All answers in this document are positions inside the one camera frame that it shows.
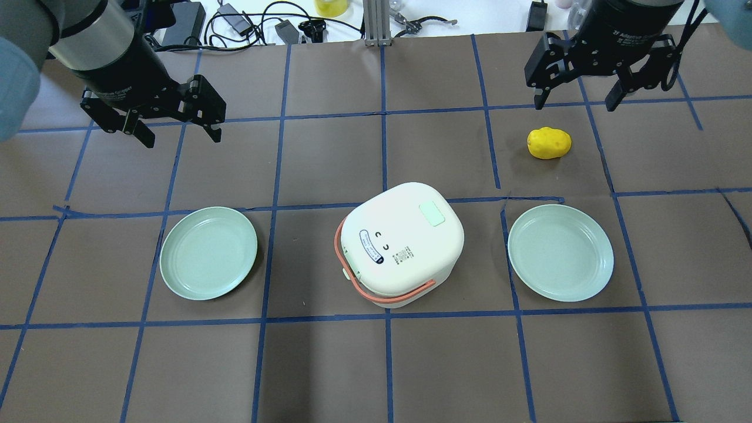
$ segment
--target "pink object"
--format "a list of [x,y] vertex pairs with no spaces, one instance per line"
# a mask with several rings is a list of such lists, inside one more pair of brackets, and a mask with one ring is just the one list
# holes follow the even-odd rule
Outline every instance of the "pink object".
[[572,6],[572,0],[555,0],[554,4],[559,9],[569,9]]

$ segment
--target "yellow container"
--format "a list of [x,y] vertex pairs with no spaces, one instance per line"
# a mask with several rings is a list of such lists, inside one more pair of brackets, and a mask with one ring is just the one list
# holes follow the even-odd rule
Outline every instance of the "yellow container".
[[316,0],[316,12],[322,17],[337,17],[347,10],[347,0]]

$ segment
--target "white box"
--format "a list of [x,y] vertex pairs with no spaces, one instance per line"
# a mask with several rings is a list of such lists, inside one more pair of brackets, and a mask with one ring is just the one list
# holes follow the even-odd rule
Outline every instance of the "white box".
[[418,182],[398,185],[359,205],[335,234],[345,277],[360,295],[387,309],[438,287],[464,243],[462,224],[447,200]]

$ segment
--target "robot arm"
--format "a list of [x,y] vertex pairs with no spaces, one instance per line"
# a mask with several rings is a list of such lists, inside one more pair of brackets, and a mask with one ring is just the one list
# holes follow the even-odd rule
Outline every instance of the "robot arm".
[[[577,35],[562,40],[546,32],[525,65],[528,87],[535,89],[535,108],[543,108],[550,91],[580,76],[617,75],[618,81],[605,99],[613,111],[635,91],[660,86],[670,90],[681,54],[696,27],[712,11],[732,40],[752,49],[752,2],[706,0],[708,10],[688,22],[678,44],[662,34],[684,0],[589,0],[581,1],[584,15]],[[695,0],[690,19],[699,1]],[[631,66],[647,56],[639,71]]]
[[2,62],[14,60],[5,69],[0,62],[0,81],[12,81],[0,86],[0,140],[17,132],[36,97],[49,49],[85,81],[81,108],[103,130],[151,148],[154,134],[141,118],[172,117],[220,141],[224,100],[201,75],[185,84],[172,80],[115,0],[3,0],[0,20]]

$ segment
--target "light green plate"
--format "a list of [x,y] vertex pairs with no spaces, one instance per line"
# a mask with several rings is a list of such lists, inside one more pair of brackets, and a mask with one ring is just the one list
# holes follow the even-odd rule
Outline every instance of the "light green plate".
[[177,222],[159,254],[167,287],[189,300],[227,294],[256,261],[258,239],[251,222],[227,207],[202,208]]
[[509,231],[509,260],[525,285],[558,301],[582,301],[606,286],[614,250],[590,216],[566,205],[524,212]]

